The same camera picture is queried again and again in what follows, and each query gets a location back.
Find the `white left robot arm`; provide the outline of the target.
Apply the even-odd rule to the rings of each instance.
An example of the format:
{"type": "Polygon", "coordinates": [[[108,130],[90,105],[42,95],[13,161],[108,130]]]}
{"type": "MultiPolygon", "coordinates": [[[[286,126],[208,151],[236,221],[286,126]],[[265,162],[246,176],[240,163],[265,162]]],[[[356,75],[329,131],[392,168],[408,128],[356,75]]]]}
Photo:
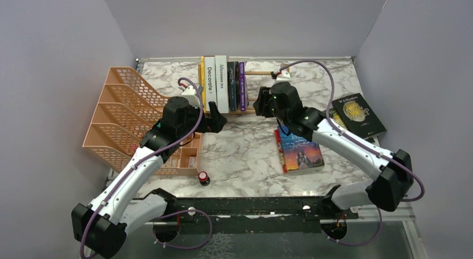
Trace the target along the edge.
{"type": "Polygon", "coordinates": [[[170,98],[162,117],[146,132],[129,163],[118,177],[88,205],[77,204],[71,211],[74,238],[80,242],[80,258],[113,257],[123,246],[132,222],[144,212],[126,215],[128,204],[140,187],[159,170],[194,133],[218,133],[227,120],[215,102],[205,116],[200,99],[193,105],[181,96],[170,98]]]}

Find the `Afternoon tea coffee cover book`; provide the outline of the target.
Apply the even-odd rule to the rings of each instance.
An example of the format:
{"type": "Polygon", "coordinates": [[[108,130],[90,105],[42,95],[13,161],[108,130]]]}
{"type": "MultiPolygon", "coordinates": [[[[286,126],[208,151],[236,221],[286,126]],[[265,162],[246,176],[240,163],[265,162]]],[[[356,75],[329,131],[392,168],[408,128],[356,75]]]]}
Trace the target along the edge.
{"type": "Polygon", "coordinates": [[[228,65],[226,55],[215,56],[217,106],[220,113],[229,113],[228,65]]]}

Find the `white Furniture Decorate book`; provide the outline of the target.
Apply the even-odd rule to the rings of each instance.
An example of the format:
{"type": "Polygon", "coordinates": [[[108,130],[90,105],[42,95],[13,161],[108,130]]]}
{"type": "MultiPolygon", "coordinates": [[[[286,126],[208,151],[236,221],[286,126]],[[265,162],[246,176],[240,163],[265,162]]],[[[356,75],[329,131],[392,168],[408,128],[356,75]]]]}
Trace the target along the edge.
{"type": "Polygon", "coordinates": [[[209,112],[210,103],[217,102],[216,69],[215,69],[214,56],[204,56],[204,79],[205,79],[206,109],[209,112]]]}

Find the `floral Little Women book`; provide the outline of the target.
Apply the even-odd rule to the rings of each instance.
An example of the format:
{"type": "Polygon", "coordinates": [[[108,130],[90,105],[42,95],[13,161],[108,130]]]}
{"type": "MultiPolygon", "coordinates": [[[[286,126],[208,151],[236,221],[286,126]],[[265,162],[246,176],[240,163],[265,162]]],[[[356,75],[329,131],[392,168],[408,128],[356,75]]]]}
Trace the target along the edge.
{"type": "Polygon", "coordinates": [[[229,108],[231,112],[235,112],[237,110],[237,85],[236,85],[236,77],[238,73],[238,62],[237,61],[229,61],[227,62],[228,66],[228,95],[229,95],[229,108]]]}

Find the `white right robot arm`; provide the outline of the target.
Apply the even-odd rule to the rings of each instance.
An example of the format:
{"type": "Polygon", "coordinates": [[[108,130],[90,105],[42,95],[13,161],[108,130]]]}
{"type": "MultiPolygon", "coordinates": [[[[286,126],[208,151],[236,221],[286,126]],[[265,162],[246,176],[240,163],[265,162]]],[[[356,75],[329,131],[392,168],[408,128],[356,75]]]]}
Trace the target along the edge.
{"type": "Polygon", "coordinates": [[[322,200],[322,212],[336,218],[355,206],[375,205],[393,212],[413,184],[411,158],[393,153],[344,131],[333,120],[312,107],[303,106],[297,89],[287,81],[261,87],[253,104],[256,115],[275,117],[291,134],[325,146],[363,170],[368,181],[337,185],[322,200]]]}

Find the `blue Jane Eyre book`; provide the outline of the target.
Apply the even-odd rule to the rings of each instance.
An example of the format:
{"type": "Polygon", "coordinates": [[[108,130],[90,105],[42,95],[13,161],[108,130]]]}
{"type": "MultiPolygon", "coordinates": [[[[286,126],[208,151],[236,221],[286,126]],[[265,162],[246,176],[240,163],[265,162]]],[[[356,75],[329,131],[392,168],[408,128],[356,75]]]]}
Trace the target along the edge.
{"type": "Polygon", "coordinates": [[[283,132],[288,129],[277,128],[282,143],[284,159],[287,165],[288,174],[303,174],[321,170],[325,166],[319,145],[315,142],[309,142],[303,137],[291,133],[289,136],[283,132]]]}

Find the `purple 52-Storey Treehouse book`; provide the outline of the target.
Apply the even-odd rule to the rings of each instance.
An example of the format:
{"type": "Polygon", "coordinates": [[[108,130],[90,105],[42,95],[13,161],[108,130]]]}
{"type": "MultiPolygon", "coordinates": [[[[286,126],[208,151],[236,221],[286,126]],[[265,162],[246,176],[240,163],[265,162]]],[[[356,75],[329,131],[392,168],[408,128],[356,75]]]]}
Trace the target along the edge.
{"type": "Polygon", "coordinates": [[[248,105],[245,62],[239,62],[240,110],[245,112],[248,105]]]}

